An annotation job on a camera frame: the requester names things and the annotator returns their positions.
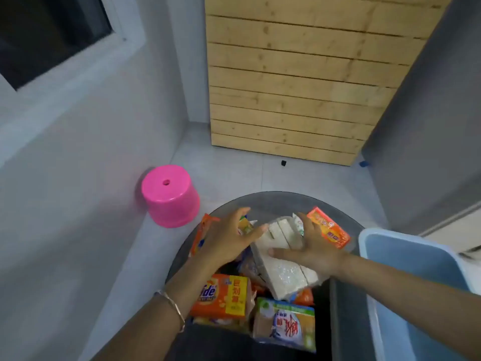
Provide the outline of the window with white frame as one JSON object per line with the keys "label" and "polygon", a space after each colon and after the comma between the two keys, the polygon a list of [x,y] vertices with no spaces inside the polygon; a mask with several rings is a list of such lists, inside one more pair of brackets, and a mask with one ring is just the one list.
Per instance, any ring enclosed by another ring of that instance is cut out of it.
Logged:
{"label": "window with white frame", "polygon": [[0,0],[0,127],[67,108],[144,43],[137,0]]}

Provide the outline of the light blue plastic bin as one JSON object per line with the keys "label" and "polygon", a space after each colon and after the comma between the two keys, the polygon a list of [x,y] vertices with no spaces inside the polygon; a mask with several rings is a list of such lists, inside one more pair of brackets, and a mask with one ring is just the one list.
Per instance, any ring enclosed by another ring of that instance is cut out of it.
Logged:
{"label": "light blue plastic bin", "polygon": [[481,295],[454,252],[381,229],[358,242],[376,361],[481,361]]}

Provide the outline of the person's left hand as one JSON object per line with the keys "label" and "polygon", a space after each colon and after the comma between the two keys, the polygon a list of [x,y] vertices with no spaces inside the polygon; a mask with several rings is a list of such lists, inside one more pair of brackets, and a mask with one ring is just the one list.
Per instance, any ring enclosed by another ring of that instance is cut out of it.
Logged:
{"label": "person's left hand", "polygon": [[191,260],[193,271],[212,275],[220,267],[235,260],[247,247],[239,246],[237,231],[241,217],[250,211],[249,207],[238,208],[208,231],[204,245]]}

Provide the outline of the orange soap packet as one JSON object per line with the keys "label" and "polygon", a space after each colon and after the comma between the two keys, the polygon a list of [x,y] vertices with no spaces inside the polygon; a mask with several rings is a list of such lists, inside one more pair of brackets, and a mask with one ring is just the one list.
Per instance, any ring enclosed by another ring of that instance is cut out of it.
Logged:
{"label": "orange soap packet", "polygon": [[336,248],[342,249],[350,242],[350,235],[320,208],[314,207],[308,212],[307,217],[319,225],[322,237],[332,242]]}
{"label": "orange soap packet", "polygon": [[196,234],[189,250],[189,258],[196,255],[198,250],[202,248],[205,238],[207,236],[208,230],[214,222],[219,222],[220,218],[211,216],[209,214],[204,214],[200,224],[197,226]]}

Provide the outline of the small orange packet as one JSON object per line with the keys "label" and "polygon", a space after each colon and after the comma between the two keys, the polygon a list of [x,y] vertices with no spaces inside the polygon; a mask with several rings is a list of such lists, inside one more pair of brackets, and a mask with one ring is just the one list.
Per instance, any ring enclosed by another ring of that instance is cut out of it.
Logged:
{"label": "small orange packet", "polygon": [[299,306],[313,307],[315,302],[312,289],[306,287],[298,291],[289,298],[288,302]]}

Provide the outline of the person's right hand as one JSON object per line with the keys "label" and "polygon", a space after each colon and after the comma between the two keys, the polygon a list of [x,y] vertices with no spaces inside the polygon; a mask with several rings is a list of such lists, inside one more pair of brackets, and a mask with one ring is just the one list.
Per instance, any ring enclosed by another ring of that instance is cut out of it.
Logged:
{"label": "person's right hand", "polygon": [[318,275],[326,275],[336,279],[344,279],[344,265],[348,253],[335,248],[332,242],[322,237],[318,224],[313,223],[307,214],[298,212],[304,226],[304,245],[300,249],[301,260],[289,260],[315,271]]}

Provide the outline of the white soap bundle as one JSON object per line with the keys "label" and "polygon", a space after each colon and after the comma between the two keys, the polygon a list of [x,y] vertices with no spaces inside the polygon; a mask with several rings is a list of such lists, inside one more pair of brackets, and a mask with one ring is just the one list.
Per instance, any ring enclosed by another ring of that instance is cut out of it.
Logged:
{"label": "white soap bundle", "polygon": [[257,269],[276,300],[291,301],[300,291],[320,286],[329,279],[297,263],[268,255],[272,248],[303,249],[304,238],[297,228],[300,223],[297,216],[274,219],[269,229],[250,245]]}

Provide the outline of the wooden slat panel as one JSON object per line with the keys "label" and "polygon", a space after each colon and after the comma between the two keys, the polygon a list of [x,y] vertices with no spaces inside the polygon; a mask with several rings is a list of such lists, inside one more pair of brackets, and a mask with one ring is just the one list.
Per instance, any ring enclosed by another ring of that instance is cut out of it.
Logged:
{"label": "wooden slat panel", "polygon": [[452,0],[204,0],[211,144],[350,166]]}

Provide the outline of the small yellow packet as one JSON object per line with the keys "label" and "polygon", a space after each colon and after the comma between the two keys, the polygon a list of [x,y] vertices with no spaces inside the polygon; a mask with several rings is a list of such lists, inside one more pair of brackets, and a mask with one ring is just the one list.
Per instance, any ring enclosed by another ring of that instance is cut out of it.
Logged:
{"label": "small yellow packet", "polygon": [[247,235],[254,230],[257,220],[249,220],[246,216],[241,217],[237,231],[240,235]]}

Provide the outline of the green white soap pack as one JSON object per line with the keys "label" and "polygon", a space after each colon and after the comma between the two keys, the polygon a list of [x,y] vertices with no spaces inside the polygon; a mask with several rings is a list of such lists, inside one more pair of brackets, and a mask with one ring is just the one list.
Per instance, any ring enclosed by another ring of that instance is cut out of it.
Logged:
{"label": "green white soap pack", "polygon": [[256,299],[252,338],[259,343],[316,353],[315,310],[259,297]]}

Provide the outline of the person's left forearm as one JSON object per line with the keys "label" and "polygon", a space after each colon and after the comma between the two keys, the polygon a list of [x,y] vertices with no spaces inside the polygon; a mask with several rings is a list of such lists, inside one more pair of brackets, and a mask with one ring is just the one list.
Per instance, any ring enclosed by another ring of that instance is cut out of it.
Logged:
{"label": "person's left forearm", "polygon": [[189,259],[91,359],[162,361],[182,331],[200,291],[212,275],[193,271]]}

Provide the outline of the orange yellow detergent soap pack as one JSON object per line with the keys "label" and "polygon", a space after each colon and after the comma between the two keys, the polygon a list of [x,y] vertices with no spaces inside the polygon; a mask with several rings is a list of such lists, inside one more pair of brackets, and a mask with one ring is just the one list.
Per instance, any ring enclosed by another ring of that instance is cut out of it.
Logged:
{"label": "orange yellow detergent soap pack", "polygon": [[255,306],[251,281],[237,275],[214,274],[201,290],[190,316],[247,321]]}

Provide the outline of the person's right forearm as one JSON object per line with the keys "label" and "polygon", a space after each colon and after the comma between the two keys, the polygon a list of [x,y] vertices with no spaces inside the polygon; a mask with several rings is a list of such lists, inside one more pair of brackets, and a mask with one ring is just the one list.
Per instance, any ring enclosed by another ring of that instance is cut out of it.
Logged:
{"label": "person's right forearm", "polygon": [[481,296],[348,254],[341,281],[470,361],[481,361]]}

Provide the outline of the white cabinet panel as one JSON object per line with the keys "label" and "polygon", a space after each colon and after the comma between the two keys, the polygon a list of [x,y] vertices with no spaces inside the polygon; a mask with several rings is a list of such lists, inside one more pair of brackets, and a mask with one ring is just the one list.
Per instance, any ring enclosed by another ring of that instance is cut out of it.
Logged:
{"label": "white cabinet panel", "polygon": [[481,262],[481,200],[419,236],[446,245],[466,259]]}

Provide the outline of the clear plastic packet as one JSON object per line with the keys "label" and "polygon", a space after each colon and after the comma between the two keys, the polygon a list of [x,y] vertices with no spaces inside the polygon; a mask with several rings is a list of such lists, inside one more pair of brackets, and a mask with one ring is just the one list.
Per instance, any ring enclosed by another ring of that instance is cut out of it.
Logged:
{"label": "clear plastic packet", "polygon": [[260,270],[257,268],[254,255],[251,251],[245,251],[242,254],[242,259],[237,265],[237,272],[240,276],[250,279],[252,285],[257,285],[267,288],[268,285],[261,276]]}

